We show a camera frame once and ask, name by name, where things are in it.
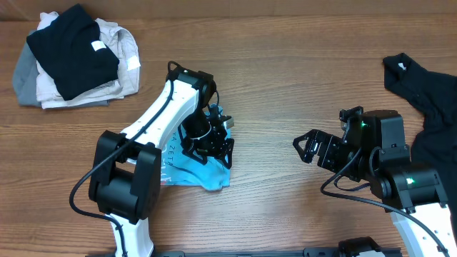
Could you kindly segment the light blue t-shirt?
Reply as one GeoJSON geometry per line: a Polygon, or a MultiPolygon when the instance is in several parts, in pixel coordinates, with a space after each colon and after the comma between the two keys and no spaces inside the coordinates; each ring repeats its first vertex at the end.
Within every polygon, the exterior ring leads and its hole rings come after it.
{"type": "Polygon", "coordinates": [[[161,183],[168,186],[200,186],[207,191],[220,191],[230,186],[231,170],[220,160],[208,157],[207,163],[183,154],[182,140],[186,136],[179,126],[162,151],[161,183]]]}

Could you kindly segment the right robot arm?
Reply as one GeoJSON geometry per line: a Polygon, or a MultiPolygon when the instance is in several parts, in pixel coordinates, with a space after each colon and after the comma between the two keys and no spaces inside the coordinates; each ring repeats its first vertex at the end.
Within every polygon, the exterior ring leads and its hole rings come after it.
{"type": "Polygon", "coordinates": [[[436,169],[413,163],[394,110],[339,112],[342,137],[312,129],[293,140],[300,159],[333,172],[321,193],[381,207],[410,256],[455,256],[451,210],[436,169]]]}

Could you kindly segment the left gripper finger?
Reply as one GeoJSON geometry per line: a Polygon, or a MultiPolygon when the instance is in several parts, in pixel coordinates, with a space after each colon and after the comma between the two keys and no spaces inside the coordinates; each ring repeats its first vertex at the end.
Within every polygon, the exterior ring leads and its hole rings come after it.
{"type": "Polygon", "coordinates": [[[216,155],[214,156],[214,158],[227,169],[231,169],[233,164],[234,143],[235,141],[233,138],[226,139],[222,143],[221,147],[216,151],[216,155]]]}
{"type": "Polygon", "coordinates": [[[208,159],[206,156],[201,156],[201,155],[196,154],[196,152],[193,148],[184,149],[182,151],[182,154],[189,157],[190,159],[192,159],[194,161],[197,161],[198,163],[200,163],[202,165],[206,165],[208,162],[208,159]]]}

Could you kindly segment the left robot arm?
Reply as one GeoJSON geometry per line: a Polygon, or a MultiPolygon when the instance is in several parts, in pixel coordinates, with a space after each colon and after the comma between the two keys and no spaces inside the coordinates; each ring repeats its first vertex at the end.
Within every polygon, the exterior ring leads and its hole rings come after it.
{"type": "Polygon", "coordinates": [[[113,228],[115,256],[152,256],[154,245],[147,218],[160,191],[162,150],[174,132],[184,156],[201,164],[214,158],[232,167],[234,140],[231,116],[222,115],[211,74],[168,63],[160,96],[133,124],[120,133],[99,137],[89,183],[89,199],[113,228]]]}

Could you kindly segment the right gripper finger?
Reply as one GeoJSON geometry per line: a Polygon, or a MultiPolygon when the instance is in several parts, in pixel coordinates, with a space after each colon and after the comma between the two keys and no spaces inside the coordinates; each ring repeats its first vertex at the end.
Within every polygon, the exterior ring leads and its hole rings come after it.
{"type": "Polygon", "coordinates": [[[339,119],[343,130],[342,140],[344,143],[359,143],[362,133],[363,107],[357,106],[352,109],[341,109],[339,119]]]}
{"type": "Polygon", "coordinates": [[[312,129],[293,140],[293,147],[303,162],[311,163],[314,156],[318,153],[318,149],[321,145],[319,136],[320,132],[316,129],[312,129]]]}

